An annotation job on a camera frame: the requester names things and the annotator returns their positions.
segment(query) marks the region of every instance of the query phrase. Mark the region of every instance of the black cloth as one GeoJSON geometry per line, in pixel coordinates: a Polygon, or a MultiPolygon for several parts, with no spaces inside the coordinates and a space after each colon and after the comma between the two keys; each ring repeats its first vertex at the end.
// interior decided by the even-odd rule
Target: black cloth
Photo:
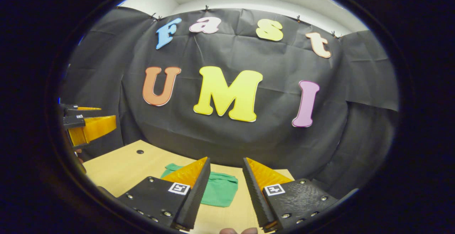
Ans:
{"type": "Polygon", "coordinates": [[[109,12],[86,34],[70,59],[62,103],[100,107],[117,116],[117,129],[90,143],[86,159],[144,140],[164,150],[240,167],[249,157],[297,179],[314,178],[336,197],[363,184],[384,159],[398,119],[394,68],[370,31],[334,38],[330,33],[280,14],[247,9],[185,12],[160,21],[133,9],[109,12]],[[219,17],[219,31],[192,33],[202,17],[219,17]],[[177,17],[172,41],[156,50],[156,30],[177,17]],[[260,19],[283,25],[283,39],[258,38],[260,19]],[[305,34],[318,32],[332,56],[317,56],[305,34]],[[243,70],[263,75],[255,99],[255,122],[197,114],[201,67],[216,66],[228,85],[243,70]],[[164,106],[143,99],[145,70],[179,67],[172,97],[164,106]],[[313,124],[291,125],[299,110],[299,82],[320,86],[313,124]]]}

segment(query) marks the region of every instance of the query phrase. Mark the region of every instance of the green cloth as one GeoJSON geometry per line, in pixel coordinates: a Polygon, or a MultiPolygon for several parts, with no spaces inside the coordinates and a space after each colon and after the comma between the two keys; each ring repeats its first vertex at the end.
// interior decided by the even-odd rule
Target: green cloth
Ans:
{"type": "MultiPolygon", "coordinates": [[[[176,164],[167,165],[166,170],[161,175],[161,179],[182,167],[183,166],[177,166],[176,164]]],[[[232,175],[211,171],[200,203],[216,207],[230,206],[234,199],[235,192],[237,192],[238,183],[239,181],[237,178],[232,175]]]]}

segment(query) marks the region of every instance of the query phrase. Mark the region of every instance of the table surface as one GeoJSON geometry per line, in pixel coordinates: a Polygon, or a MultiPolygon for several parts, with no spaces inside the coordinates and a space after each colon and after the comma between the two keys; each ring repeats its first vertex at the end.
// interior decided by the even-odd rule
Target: table surface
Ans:
{"type": "MultiPolygon", "coordinates": [[[[165,166],[170,163],[186,166],[194,161],[194,159],[179,156],[138,140],[103,156],[86,161],[84,167],[94,184],[104,187],[112,195],[118,197],[147,176],[161,177],[161,174],[166,170],[165,166]],[[137,150],[143,150],[144,153],[138,154],[137,150]]],[[[234,228],[240,233],[244,229],[257,227],[259,233],[263,234],[264,232],[257,223],[256,213],[252,206],[242,169],[216,164],[211,164],[210,168],[211,171],[235,176],[239,180],[239,189],[231,205],[227,208],[201,204],[194,229],[189,233],[218,234],[224,228],[234,228]]],[[[287,169],[276,171],[294,180],[287,169]]]]}

